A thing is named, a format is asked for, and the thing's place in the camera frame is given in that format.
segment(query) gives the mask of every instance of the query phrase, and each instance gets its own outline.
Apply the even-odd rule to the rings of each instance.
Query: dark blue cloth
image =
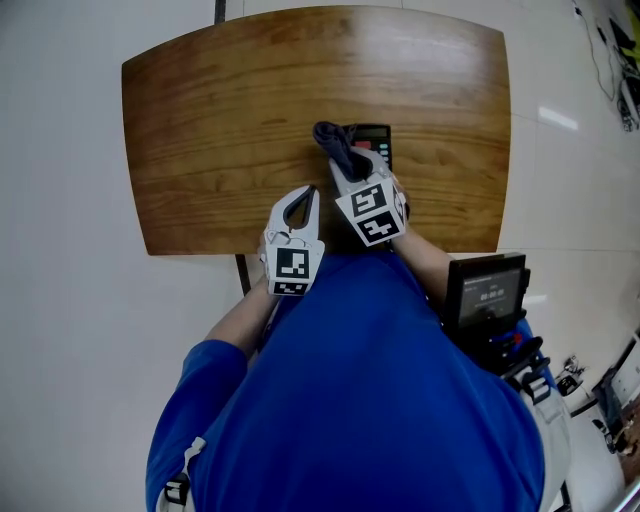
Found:
[[[248,373],[222,341],[187,356],[151,446],[148,510],[196,436],[198,512],[537,510],[533,418],[442,334],[395,255],[325,257],[276,319]]]

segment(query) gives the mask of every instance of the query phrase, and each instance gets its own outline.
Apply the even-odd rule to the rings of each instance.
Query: small screen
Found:
[[[487,317],[503,318],[515,312],[520,289],[520,270],[473,277],[463,283],[460,327],[482,322]]]
[[[389,133],[386,128],[358,128],[355,133],[356,139],[364,138],[387,138]]]

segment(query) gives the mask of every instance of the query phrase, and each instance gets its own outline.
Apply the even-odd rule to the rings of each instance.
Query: cable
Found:
[[[600,86],[600,90],[602,90],[609,101],[613,102],[613,100],[616,98],[616,83],[615,75],[613,73],[613,66],[611,66],[611,50],[609,49],[609,45],[605,43],[605,46],[607,47],[607,53],[609,54],[609,59],[607,62],[609,63],[609,69],[611,70],[611,88],[613,89],[613,95],[609,94],[607,90],[602,86],[602,81],[600,78],[600,68],[598,67],[598,63],[596,62],[596,57],[594,55],[593,41],[591,40],[591,32],[589,31],[589,23],[587,22],[587,18],[584,17],[584,15],[582,14],[582,10],[579,7],[575,6],[575,4],[574,11],[578,16],[582,18],[582,21],[584,21],[584,26],[587,29],[587,39],[589,39],[589,48],[591,48],[591,60],[593,61],[593,65],[596,67],[596,74],[598,75],[598,85]]]

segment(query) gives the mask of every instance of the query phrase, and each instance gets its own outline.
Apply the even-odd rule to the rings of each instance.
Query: wooden tabletop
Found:
[[[321,238],[351,250],[317,121],[391,125],[414,229],[447,251],[497,247],[510,145],[501,32],[402,9],[272,12],[125,62],[122,96],[149,254],[253,253],[273,204],[310,183]]]

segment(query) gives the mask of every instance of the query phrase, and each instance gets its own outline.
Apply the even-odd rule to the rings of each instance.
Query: forearm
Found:
[[[407,232],[394,238],[393,249],[411,269],[425,289],[427,297],[441,308],[447,296],[449,262],[451,257],[427,242],[407,226]]]
[[[263,277],[255,287],[209,331],[205,339],[222,340],[242,350],[247,359],[255,352],[262,332],[278,304],[269,295]]]

